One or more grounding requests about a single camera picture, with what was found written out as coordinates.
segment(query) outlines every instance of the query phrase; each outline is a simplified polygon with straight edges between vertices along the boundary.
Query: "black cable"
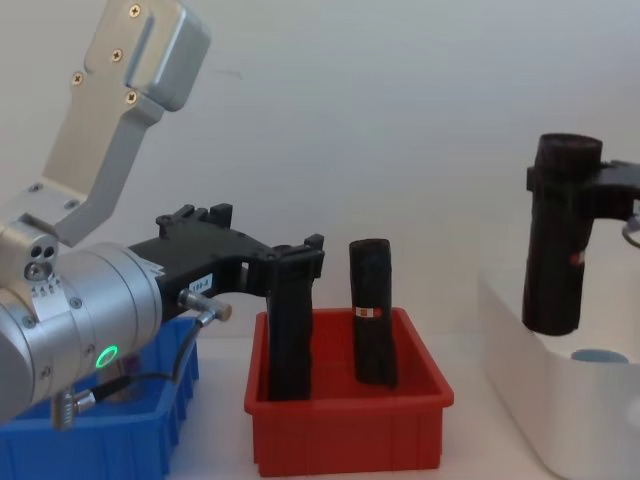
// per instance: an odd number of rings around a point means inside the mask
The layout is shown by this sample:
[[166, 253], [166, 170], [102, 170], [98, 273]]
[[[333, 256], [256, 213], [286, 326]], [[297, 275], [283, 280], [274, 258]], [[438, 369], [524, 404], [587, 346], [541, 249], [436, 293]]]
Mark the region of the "black cable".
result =
[[176, 385], [180, 383], [180, 370], [182, 368], [182, 362], [187, 353], [187, 350], [189, 350], [189, 348], [191, 347], [191, 344], [195, 341], [196, 337], [200, 333], [200, 330], [202, 329], [203, 326], [204, 325], [201, 322], [196, 321], [196, 323], [193, 324], [193, 327], [191, 327], [189, 334], [182, 341], [182, 345], [180, 345], [180, 349], [178, 350], [178, 355], [176, 356], [176, 360], [173, 363], [172, 381]]
[[184, 357], [186, 356], [187, 351], [200, 333], [202, 327], [203, 324], [199, 321], [196, 321], [193, 327], [191, 327], [191, 330], [189, 330], [189, 333], [187, 334], [185, 339], [180, 344], [178, 354], [176, 355], [176, 359], [173, 363], [172, 374], [164, 372], [150, 372], [140, 375], [124, 375], [122, 377], [118, 377], [115, 380], [111, 380], [110, 382], [98, 385], [97, 387], [90, 389], [91, 393], [93, 393], [93, 397], [95, 398], [96, 403], [103, 402], [111, 395], [115, 395], [116, 393], [121, 392], [135, 382], [141, 382], [144, 380], [162, 380], [165, 382], [171, 382], [174, 385], [180, 383], [180, 370], [182, 369]]

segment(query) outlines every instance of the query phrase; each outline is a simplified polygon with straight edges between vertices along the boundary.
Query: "white wall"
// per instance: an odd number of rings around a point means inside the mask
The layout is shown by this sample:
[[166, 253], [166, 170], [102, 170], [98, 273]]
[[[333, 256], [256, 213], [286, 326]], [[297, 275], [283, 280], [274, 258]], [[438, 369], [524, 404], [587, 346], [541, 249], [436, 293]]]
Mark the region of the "white wall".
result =
[[[232, 203], [235, 228], [266, 243], [323, 233], [317, 305], [342, 306], [349, 241], [386, 236], [395, 303], [427, 333], [468, 330], [478, 270], [524, 262], [539, 134], [640, 153], [637, 0], [190, 4], [214, 34], [196, 89], [149, 132], [89, 242], [146, 239], [184, 203]], [[3, 4], [0, 201], [42, 168], [103, 6]], [[599, 225], [590, 262], [640, 260], [618, 231]], [[261, 302], [246, 305], [227, 333], [250, 331]]]

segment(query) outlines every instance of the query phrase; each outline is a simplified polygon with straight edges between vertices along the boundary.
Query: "red and white label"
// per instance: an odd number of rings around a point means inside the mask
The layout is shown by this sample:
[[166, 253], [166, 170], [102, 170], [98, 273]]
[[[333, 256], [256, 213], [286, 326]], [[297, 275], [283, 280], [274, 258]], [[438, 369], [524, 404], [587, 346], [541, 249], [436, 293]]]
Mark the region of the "red and white label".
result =
[[579, 267], [584, 263], [584, 252], [574, 253], [569, 257], [569, 263], [574, 267]]
[[382, 309], [354, 307], [353, 314], [359, 318], [380, 318], [382, 317]]

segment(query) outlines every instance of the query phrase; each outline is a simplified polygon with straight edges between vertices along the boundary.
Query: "black bracket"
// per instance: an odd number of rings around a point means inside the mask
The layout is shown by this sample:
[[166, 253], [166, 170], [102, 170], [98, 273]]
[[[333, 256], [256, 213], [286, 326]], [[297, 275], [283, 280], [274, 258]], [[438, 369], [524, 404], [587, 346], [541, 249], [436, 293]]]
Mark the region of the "black bracket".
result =
[[268, 298], [282, 282], [312, 284], [320, 278], [324, 262], [324, 237], [312, 235], [299, 246], [268, 247], [232, 230], [233, 207], [210, 209], [186, 205], [174, 214], [156, 219], [159, 236], [131, 247], [140, 257], [163, 268], [157, 278], [165, 321], [183, 313], [178, 294], [211, 275], [211, 288], [200, 291], [212, 297], [240, 292]]
[[527, 169], [527, 190], [534, 198], [564, 206], [582, 218], [628, 221], [640, 200], [640, 165], [614, 160], [576, 181], [553, 178], [543, 167]]

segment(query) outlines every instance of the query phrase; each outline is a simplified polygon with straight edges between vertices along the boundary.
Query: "green led light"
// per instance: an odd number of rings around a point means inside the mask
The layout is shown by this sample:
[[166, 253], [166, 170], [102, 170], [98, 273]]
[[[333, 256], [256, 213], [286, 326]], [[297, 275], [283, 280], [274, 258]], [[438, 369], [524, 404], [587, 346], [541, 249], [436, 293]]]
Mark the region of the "green led light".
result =
[[117, 345], [111, 345], [110, 347], [105, 348], [104, 351], [98, 357], [98, 360], [96, 360], [96, 368], [100, 369], [100, 368], [106, 367], [111, 362], [113, 362], [117, 356], [118, 356]]

